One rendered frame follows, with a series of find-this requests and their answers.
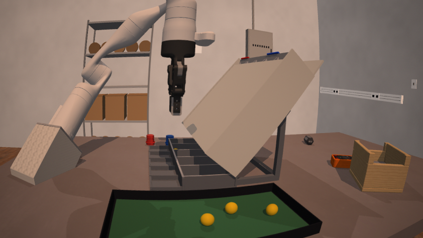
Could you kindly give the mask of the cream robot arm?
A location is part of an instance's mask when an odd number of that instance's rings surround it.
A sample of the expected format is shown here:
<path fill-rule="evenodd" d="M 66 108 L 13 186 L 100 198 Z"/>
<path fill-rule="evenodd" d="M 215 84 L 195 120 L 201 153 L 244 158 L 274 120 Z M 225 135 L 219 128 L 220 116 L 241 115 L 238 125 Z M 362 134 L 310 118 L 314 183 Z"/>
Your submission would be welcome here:
<path fill-rule="evenodd" d="M 164 14 L 162 42 L 189 40 L 198 46 L 211 45 L 215 41 L 214 32 L 196 32 L 196 9 L 195 0 L 166 0 L 162 5 L 131 14 L 84 67 L 81 76 L 89 84 L 78 83 L 49 124 L 61 126 L 74 140 L 95 99 L 111 77 L 112 70 L 101 59 L 115 50 L 135 44 Z"/>

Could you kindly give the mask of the green tray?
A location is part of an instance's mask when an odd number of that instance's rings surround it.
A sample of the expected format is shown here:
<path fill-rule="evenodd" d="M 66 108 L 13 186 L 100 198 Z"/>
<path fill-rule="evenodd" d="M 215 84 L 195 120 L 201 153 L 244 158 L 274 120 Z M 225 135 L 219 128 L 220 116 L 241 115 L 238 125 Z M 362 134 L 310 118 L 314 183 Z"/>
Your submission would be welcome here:
<path fill-rule="evenodd" d="M 237 212 L 225 206 L 234 202 Z M 266 207 L 278 212 L 268 215 Z M 215 221 L 201 223 L 203 214 Z M 304 238 L 322 221 L 275 183 L 179 191 L 112 190 L 99 238 Z"/>

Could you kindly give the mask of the red plug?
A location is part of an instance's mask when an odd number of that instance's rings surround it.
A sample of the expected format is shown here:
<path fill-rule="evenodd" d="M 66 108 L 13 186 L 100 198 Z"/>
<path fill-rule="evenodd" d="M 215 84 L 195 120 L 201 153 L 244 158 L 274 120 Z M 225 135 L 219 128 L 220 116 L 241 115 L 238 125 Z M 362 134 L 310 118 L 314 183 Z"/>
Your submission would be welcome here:
<path fill-rule="evenodd" d="M 147 135 L 146 145 L 155 145 L 154 135 L 153 134 L 148 134 Z"/>

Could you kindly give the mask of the orange digital multimeter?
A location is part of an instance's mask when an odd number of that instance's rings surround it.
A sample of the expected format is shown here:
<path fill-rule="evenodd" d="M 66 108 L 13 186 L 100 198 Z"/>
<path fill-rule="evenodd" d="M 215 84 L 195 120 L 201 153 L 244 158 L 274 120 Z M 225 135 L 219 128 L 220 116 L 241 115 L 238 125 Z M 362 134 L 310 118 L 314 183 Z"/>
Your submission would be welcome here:
<path fill-rule="evenodd" d="M 332 167 L 335 167 L 335 168 L 350 168 L 351 159 L 352 159 L 352 156 L 349 156 L 349 155 L 332 155 L 331 165 Z"/>

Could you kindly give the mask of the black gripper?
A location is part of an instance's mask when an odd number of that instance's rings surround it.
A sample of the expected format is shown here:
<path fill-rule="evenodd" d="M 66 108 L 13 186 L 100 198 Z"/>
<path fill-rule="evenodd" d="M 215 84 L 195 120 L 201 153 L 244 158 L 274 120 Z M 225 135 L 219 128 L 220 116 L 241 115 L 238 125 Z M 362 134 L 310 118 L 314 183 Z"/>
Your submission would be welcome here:
<path fill-rule="evenodd" d="M 185 93 L 187 65 L 184 58 L 195 56 L 195 42 L 189 40 L 168 40 L 161 45 L 161 56 L 171 58 L 168 65 L 169 111 L 172 116 L 182 114 L 182 97 Z M 177 87 L 175 87 L 177 86 Z"/>

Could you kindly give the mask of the wooden crate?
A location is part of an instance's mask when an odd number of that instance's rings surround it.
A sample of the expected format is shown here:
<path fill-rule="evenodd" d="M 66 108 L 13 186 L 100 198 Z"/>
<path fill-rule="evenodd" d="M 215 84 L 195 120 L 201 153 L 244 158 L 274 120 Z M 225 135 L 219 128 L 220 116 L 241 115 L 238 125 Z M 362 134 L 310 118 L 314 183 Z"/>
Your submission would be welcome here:
<path fill-rule="evenodd" d="M 353 147 L 350 174 L 362 192 L 402 193 L 411 156 L 390 143 L 383 151 L 368 150 L 359 141 Z"/>

